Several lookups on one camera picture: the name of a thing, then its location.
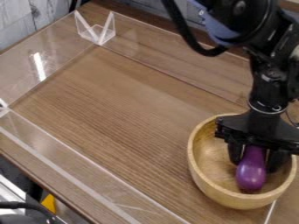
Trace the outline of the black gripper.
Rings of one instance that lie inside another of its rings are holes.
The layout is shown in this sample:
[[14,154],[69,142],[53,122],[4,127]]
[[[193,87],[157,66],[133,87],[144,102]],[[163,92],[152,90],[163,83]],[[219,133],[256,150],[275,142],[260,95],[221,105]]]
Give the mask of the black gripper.
[[216,117],[215,137],[228,143],[228,158],[233,165],[241,160],[244,144],[268,148],[265,170],[275,173],[299,155],[299,129],[279,114],[263,114],[253,109],[237,115]]

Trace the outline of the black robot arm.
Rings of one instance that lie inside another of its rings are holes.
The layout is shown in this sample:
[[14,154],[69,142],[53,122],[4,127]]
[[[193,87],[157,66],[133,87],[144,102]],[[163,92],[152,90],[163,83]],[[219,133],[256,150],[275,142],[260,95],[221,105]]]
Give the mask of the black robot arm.
[[276,172],[299,155],[299,129],[281,119],[288,103],[299,99],[299,22],[283,12],[279,0],[191,1],[203,10],[212,40],[247,52],[253,79],[249,110],[216,118],[215,137],[228,144],[235,165],[245,146],[264,147],[265,170]]

